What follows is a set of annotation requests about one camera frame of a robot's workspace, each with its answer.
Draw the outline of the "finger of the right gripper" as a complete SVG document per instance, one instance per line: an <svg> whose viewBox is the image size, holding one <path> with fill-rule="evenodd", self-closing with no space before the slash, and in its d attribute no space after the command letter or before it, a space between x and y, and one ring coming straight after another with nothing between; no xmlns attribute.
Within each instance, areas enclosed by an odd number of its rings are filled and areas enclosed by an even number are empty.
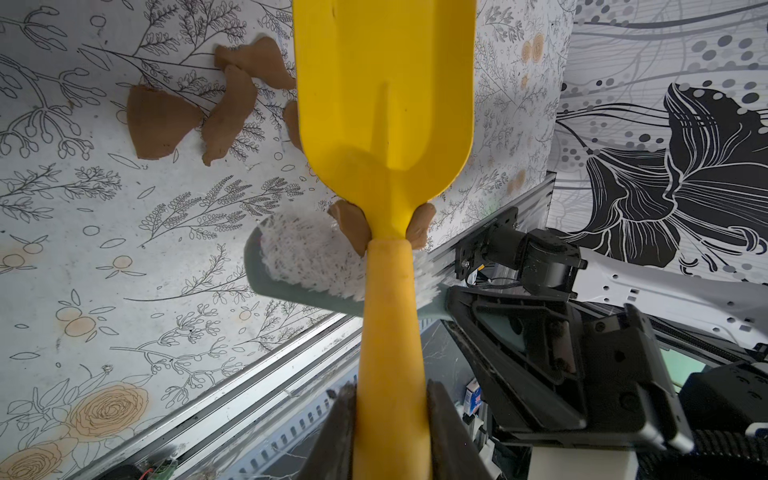
<svg viewBox="0 0 768 480"><path fill-rule="evenodd" d="M445 307L444 324L502 429L586 428L583 324L568 302L451 287Z"/></svg>

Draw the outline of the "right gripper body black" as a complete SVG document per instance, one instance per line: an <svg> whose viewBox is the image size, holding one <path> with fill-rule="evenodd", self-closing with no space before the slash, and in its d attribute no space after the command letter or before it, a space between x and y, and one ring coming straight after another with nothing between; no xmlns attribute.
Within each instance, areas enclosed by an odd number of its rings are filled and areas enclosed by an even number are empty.
<svg viewBox="0 0 768 480"><path fill-rule="evenodd" d="M694 435L672 386L648 315L624 311L584 324L586 426L514 433L493 417L508 446L690 453Z"/></svg>

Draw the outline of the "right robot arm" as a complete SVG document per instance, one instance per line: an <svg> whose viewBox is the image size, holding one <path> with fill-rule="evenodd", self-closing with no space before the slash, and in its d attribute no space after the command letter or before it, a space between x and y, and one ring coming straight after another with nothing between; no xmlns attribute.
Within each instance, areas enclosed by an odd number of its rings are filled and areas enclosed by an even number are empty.
<svg viewBox="0 0 768 480"><path fill-rule="evenodd" d="M624 263L496 217L446 328L508 479L763 479L767 290Z"/></svg>

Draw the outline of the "green cleaning brush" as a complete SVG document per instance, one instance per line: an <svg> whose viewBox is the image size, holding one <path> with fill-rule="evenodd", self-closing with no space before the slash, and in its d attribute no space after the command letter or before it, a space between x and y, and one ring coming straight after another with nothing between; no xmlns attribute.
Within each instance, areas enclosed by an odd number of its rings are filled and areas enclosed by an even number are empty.
<svg viewBox="0 0 768 480"><path fill-rule="evenodd" d="M269 216L246 241L243 266L260 296L363 315L366 259L326 214L286 209Z"/></svg>

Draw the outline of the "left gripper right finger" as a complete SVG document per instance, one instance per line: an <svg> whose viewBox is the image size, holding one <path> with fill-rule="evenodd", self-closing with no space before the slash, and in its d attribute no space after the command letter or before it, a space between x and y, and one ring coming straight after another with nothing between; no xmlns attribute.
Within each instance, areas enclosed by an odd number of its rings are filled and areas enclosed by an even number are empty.
<svg viewBox="0 0 768 480"><path fill-rule="evenodd" d="M427 383L433 479L488 479L489 473L440 382Z"/></svg>

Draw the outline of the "yellow trowel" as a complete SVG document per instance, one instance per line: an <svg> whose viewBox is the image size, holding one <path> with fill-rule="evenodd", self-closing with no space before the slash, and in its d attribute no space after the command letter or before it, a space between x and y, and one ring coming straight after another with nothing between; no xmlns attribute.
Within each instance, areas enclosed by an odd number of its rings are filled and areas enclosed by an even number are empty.
<svg viewBox="0 0 768 480"><path fill-rule="evenodd" d="M471 151L476 5L297 1L292 9L303 151L372 232L352 475L428 479L427 386L406 230Z"/></svg>

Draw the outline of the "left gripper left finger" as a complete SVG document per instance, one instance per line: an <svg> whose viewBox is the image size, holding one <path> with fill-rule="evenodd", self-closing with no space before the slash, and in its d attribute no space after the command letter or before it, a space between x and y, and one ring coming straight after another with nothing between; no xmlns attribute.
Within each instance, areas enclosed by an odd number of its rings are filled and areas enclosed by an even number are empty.
<svg viewBox="0 0 768 480"><path fill-rule="evenodd" d="M356 393L353 383L339 389L328 418L298 474L299 479L352 478Z"/></svg>

